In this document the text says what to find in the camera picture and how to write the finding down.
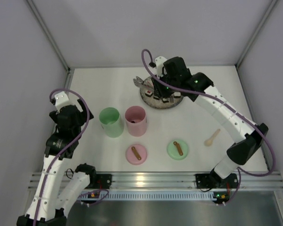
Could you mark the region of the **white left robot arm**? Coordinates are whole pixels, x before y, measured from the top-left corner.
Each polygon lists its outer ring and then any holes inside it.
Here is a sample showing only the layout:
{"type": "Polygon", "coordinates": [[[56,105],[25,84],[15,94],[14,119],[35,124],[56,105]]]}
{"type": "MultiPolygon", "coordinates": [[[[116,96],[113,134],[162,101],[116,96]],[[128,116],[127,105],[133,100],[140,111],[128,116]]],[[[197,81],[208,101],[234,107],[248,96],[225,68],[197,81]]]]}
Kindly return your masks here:
{"type": "Polygon", "coordinates": [[[82,107],[64,101],[63,106],[56,106],[50,117],[56,123],[56,131],[46,142],[48,150],[43,159],[40,181],[27,212],[17,219],[18,226],[64,226],[68,214],[77,198],[85,188],[92,188],[97,183],[96,169],[86,163],[76,167],[73,177],[61,190],[60,185],[67,170],[78,140],[86,129],[93,115],[86,103],[78,99],[82,107]]]}

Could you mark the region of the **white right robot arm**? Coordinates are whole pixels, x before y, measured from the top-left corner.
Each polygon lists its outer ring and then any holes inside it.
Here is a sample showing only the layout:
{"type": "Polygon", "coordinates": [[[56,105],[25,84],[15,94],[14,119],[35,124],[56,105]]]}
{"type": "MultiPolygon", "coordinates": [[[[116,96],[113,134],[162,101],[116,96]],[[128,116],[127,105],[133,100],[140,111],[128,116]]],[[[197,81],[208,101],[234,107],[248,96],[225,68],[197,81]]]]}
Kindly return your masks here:
{"type": "Polygon", "coordinates": [[[234,144],[210,173],[211,183],[223,186],[228,176],[246,164],[261,147],[268,132],[267,125],[257,125],[236,111],[207,75],[201,72],[191,74],[182,57],[166,59],[159,56],[149,65],[156,69],[151,79],[159,97],[166,98],[180,92],[206,110],[232,137],[234,144]]]}

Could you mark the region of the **metal tongs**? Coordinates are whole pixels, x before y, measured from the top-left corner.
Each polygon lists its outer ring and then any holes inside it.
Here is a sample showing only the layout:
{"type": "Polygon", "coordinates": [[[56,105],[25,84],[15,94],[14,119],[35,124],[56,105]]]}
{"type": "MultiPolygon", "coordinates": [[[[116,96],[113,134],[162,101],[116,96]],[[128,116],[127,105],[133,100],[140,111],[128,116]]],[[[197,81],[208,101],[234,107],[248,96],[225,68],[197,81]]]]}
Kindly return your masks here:
{"type": "Polygon", "coordinates": [[[147,89],[147,90],[154,90],[153,85],[149,84],[148,82],[145,82],[143,79],[141,79],[140,77],[136,76],[135,78],[133,78],[133,83],[136,87],[139,88],[143,88],[143,89],[147,89]]]}

